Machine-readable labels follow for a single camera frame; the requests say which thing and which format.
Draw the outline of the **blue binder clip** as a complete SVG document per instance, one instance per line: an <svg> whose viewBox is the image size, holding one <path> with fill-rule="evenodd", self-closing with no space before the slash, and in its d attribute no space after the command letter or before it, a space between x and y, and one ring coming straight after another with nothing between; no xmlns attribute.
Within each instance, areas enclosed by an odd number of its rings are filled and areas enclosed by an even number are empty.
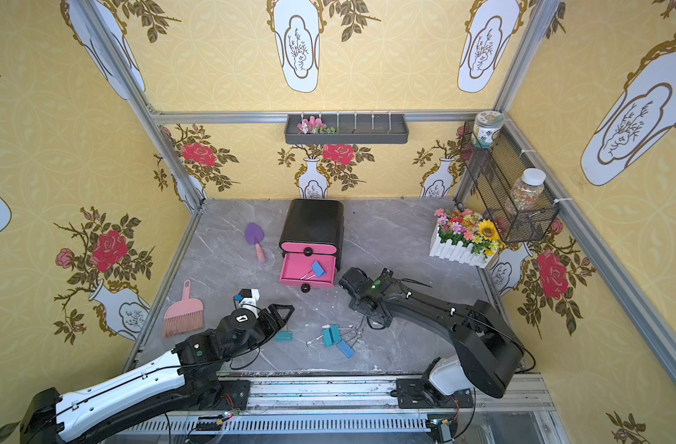
<svg viewBox="0 0 676 444"><path fill-rule="evenodd" d="M326 271L322 267L322 265L318 261L314 261L312 263L312 265L309 267L308 272L304 276L302 276L300 279L301 280L320 279L325 275L326 275Z"/></svg>
<svg viewBox="0 0 676 444"><path fill-rule="evenodd" d="M350 359L354 354L354 346L362 337L362 331L359 329L340 330L340 340L336 342L335 346L338 350Z"/></svg>

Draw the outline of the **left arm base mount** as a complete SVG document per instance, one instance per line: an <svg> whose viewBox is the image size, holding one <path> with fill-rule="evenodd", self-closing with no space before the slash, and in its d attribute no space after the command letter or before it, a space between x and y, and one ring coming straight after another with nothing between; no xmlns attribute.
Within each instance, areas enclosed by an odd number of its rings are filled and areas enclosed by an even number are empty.
<svg viewBox="0 0 676 444"><path fill-rule="evenodd" d="M251 383L245 379L211 381L198 398L200 411L243 411L247 408Z"/></svg>

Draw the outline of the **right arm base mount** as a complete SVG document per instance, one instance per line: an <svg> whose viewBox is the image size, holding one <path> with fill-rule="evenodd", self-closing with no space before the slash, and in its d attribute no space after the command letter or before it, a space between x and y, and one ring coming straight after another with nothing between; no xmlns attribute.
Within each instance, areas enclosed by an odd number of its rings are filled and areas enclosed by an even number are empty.
<svg viewBox="0 0 676 444"><path fill-rule="evenodd" d="M458 390L452 395L443 395L422 379L397 379L390 396L397 399L400 409L469 409L475 405L472 390Z"/></svg>

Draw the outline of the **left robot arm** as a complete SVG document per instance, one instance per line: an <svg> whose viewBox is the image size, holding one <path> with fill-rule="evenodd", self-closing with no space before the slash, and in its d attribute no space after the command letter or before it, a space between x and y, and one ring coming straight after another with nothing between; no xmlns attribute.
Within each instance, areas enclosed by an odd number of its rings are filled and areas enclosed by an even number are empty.
<svg viewBox="0 0 676 444"><path fill-rule="evenodd" d="M34 396L20 425L22 443L99 443L168 412L212 407L223 399L221 367L269 342L293 314L291 305L237 308L215 329L91 388Z"/></svg>

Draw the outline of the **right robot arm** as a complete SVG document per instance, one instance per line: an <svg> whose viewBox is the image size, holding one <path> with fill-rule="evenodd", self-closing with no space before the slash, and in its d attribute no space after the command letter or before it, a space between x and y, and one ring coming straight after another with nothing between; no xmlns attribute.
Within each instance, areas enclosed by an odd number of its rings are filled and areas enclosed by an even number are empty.
<svg viewBox="0 0 676 444"><path fill-rule="evenodd" d="M381 327L401 318L443 338L455 354L439 358L426 373L425 397L435 401L458 391L476 389L501 399L506 393L525 347L493 305L450 303L419 292L413 279L398 279L389 269L371 279L350 268L339 286L350 295L349 307Z"/></svg>

